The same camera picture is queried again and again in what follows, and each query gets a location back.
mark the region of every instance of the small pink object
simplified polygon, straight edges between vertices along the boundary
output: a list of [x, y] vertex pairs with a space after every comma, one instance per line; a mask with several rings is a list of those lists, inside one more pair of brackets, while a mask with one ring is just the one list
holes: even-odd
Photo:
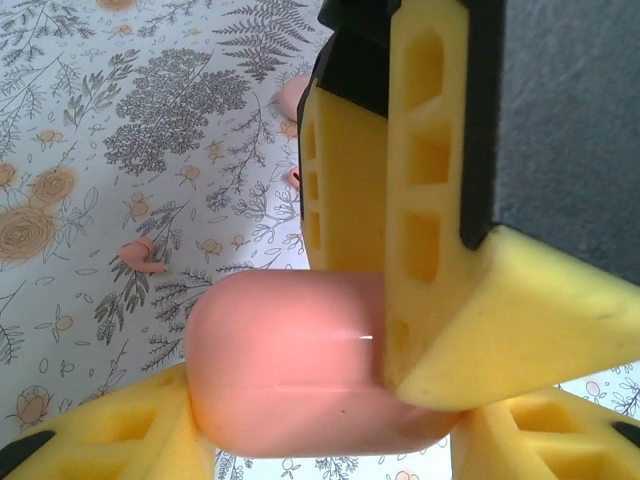
[[293, 77], [282, 86], [282, 90], [280, 90], [280, 107], [289, 120], [298, 121], [298, 103], [300, 103], [302, 94], [310, 81], [310, 76], [301, 75]]
[[382, 382], [381, 274], [233, 274], [194, 306], [185, 338], [200, 430], [253, 458], [383, 455], [446, 436], [456, 412], [397, 400]]
[[298, 167], [289, 170], [287, 179], [292, 187], [300, 190], [300, 169]]
[[148, 261], [152, 251], [153, 241], [147, 237], [141, 237], [122, 247], [118, 255], [120, 260], [136, 272], [160, 273], [166, 271], [164, 263]]

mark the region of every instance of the yellow sponge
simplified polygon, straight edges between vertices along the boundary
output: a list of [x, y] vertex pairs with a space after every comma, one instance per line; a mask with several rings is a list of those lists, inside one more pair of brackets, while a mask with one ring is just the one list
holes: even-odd
[[640, 480], [640, 422], [551, 388], [470, 411], [455, 480]]
[[215, 451], [196, 428], [184, 365], [30, 429], [55, 436], [7, 480], [209, 480]]

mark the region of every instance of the yellow foam block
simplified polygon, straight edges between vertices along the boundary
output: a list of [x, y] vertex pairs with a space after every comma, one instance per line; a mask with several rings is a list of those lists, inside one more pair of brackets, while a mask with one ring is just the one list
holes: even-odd
[[640, 359], [640, 288], [505, 227], [460, 239], [469, 12], [391, 24], [385, 382], [468, 410]]
[[29, 429], [56, 435], [7, 480], [210, 480], [215, 450], [191, 415], [184, 365]]
[[466, 414], [451, 435], [453, 478], [640, 480], [633, 438], [640, 422], [552, 388]]
[[300, 128], [304, 221], [314, 270], [382, 272], [387, 121], [314, 86]]

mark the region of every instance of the patterned fabric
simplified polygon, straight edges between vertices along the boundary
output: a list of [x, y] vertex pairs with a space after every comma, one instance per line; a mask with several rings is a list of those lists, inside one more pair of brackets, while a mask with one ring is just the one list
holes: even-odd
[[[307, 267], [285, 180], [297, 128], [276, 94], [328, 36], [319, 5], [0, 0], [1, 444], [180, 361], [185, 318], [222, 276]], [[119, 262], [140, 235], [169, 272]], [[626, 365], [564, 388], [637, 415], [639, 381]], [[451, 478], [446, 439], [388, 457], [221, 452], [216, 475]]]

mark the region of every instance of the pink rounded object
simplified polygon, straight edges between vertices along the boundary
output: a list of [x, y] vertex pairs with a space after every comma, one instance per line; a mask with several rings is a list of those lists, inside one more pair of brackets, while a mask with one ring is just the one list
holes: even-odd
[[292, 187], [300, 190], [300, 169], [298, 167], [289, 170], [287, 179], [289, 180], [289, 183]]
[[298, 103], [300, 103], [302, 94], [310, 81], [310, 76], [301, 75], [293, 77], [282, 86], [282, 90], [280, 90], [280, 107], [289, 120], [298, 121]]
[[231, 275], [197, 302], [186, 369], [199, 428], [245, 457], [417, 451], [458, 413], [398, 401], [382, 385], [382, 275]]

